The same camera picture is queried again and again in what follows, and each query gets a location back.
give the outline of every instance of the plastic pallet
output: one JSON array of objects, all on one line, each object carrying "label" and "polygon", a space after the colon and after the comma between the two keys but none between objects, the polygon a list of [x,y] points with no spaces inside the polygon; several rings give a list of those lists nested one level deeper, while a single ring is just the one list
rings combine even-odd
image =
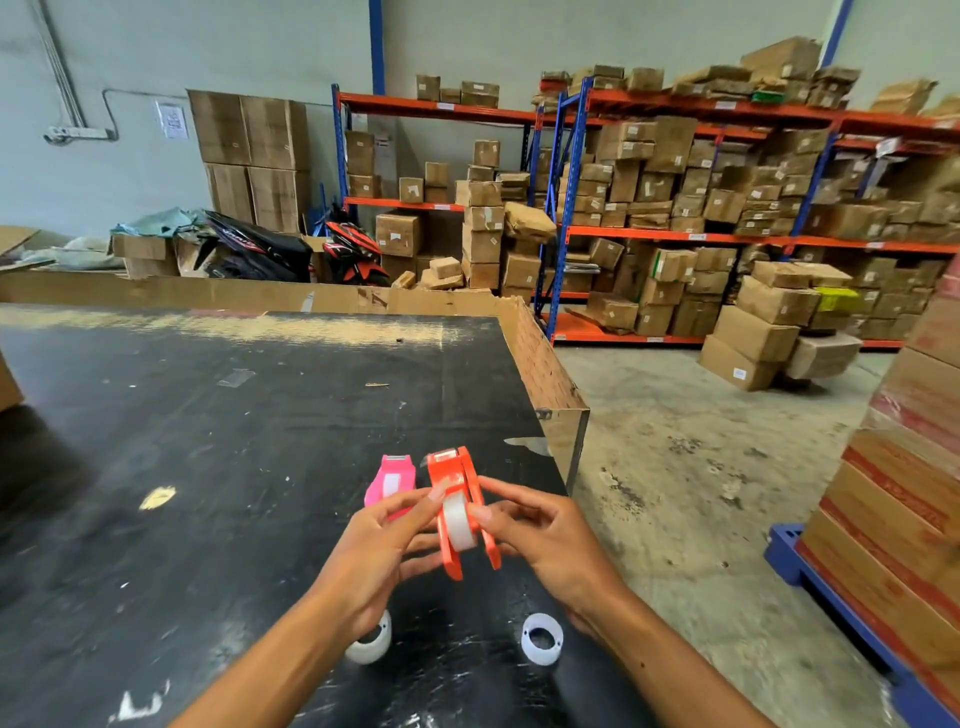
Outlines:
[{"label": "plastic pallet", "polygon": [[893,650],[856,615],[837,592],[797,552],[802,523],[778,523],[770,528],[770,544],[763,557],[780,578],[793,587],[808,586],[832,606],[842,619],[874,651],[888,670],[894,707],[913,728],[960,728],[957,719]]}]

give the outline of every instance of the white plastic ring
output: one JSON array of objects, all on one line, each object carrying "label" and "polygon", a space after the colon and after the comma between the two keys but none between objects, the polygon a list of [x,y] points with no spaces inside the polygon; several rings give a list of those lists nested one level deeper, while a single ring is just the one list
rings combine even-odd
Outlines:
[{"label": "white plastic ring", "polygon": [[383,617],[377,623],[380,627],[380,634],[368,643],[353,643],[347,648],[345,657],[357,665],[369,665],[375,663],[385,654],[390,647],[390,639],[394,635],[394,630],[390,625],[390,612],[384,610]]},{"label": "white plastic ring", "polygon": [[[553,638],[553,646],[549,649],[541,649],[533,644],[530,639],[530,633],[535,629],[545,629]],[[523,654],[527,656],[534,665],[553,665],[560,657],[560,650],[564,646],[564,630],[560,623],[541,612],[530,615],[523,622],[523,635],[520,637],[520,646],[523,647]]]},{"label": "white plastic ring", "polygon": [[457,491],[444,498],[444,521],[446,534],[454,551],[467,551],[477,545],[477,537],[470,530],[467,518],[467,497],[463,491]]}]

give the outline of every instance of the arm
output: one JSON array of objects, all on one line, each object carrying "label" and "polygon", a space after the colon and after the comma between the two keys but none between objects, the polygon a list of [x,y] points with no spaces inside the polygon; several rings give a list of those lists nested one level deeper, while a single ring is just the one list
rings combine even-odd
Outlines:
[{"label": "arm", "polygon": [[[443,496],[444,489],[406,491],[354,515],[310,591],[171,728],[289,725],[347,647],[377,625],[394,587],[442,563],[437,534],[420,531],[437,516]],[[433,552],[403,561],[427,549]]]},{"label": "arm", "polygon": [[666,728],[776,728],[630,591],[570,498],[486,477],[480,484],[505,500],[469,506],[473,517],[620,661]]}]

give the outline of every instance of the black table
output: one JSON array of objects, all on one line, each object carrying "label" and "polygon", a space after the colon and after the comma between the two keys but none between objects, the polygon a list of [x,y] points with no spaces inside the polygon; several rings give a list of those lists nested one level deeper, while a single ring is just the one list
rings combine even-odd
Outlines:
[{"label": "black table", "polygon": [[[10,728],[102,728],[122,703],[166,725],[309,587],[384,453],[466,445],[480,473],[564,491],[550,458],[504,442],[542,433],[493,319],[8,305],[0,348],[27,398],[0,414]],[[142,510],[160,487],[176,494]],[[387,655],[342,662],[294,724],[649,724],[505,561],[475,549],[461,583],[401,585]],[[552,667],[519,647],[534,612],[564,626]]]}]

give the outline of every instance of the concrete floor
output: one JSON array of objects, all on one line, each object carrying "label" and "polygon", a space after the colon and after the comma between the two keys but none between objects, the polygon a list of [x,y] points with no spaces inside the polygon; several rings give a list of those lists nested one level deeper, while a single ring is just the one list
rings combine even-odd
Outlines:
[{"label": "concrete floor", "polygon": [[631,587],[780,728],[903,726],[876,671],[763,560],[802,522],[893,360],[751,394],[697,352],[562,348],[591,408],[574,497]]}]

